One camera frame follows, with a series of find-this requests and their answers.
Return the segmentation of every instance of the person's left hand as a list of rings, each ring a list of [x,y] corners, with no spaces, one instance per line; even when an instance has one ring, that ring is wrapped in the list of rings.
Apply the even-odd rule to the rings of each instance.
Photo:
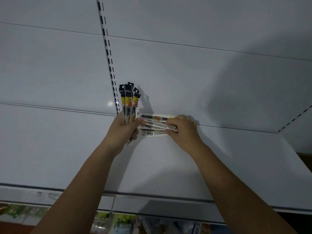
[[[123,146],[127,141],[132,138],[137,139],[138,129],[140,124],[145,124],[143,118],[138,118],[130,124],[126,125],[123,119],[122,112],[112,122],[103,142],[105,146],[113,153],[113,156],[117,156],[121,153]]]

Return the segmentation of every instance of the person's right hand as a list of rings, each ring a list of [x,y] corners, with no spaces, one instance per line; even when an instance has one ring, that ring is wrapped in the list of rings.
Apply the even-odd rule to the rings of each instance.
[[[188,154],[191,154],[195,148],[203,144],[197,132],[196,122],[192,121],[189,116],[178,115],[175,118],[168,119],[166,124],[177,126],[178,132],[165,130],[165,133]]]

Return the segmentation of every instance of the person's right arm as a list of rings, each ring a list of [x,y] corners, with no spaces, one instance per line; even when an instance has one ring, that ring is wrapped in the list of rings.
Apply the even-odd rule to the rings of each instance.
[[[165,132],[194,159],[219,212],[233,232],[296,233],[202,142],[190,117],[179,115],[168,119],[167,124],[178,127],[178,133]]]

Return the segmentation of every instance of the forearm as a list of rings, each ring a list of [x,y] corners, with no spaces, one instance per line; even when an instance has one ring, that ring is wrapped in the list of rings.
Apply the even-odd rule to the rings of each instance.
[[[102,142],[32,233],[89,233],[113,159]]]
[[[227,225],[235,233],[296,233],[205,144],[191,154]]]

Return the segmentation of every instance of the person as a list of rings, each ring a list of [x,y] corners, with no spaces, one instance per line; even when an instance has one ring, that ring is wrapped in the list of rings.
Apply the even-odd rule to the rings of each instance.
[[[168,119],[178,133],[165,132],[195,161],[225,223],[234,233],[296,233],[269,205],[236,177],[205,145],[188,116]],[[89,233],[111,164],[130,137],[137,138],[142,118],[125,124],[122,114],[85,161],[69,186],[31,232]]]

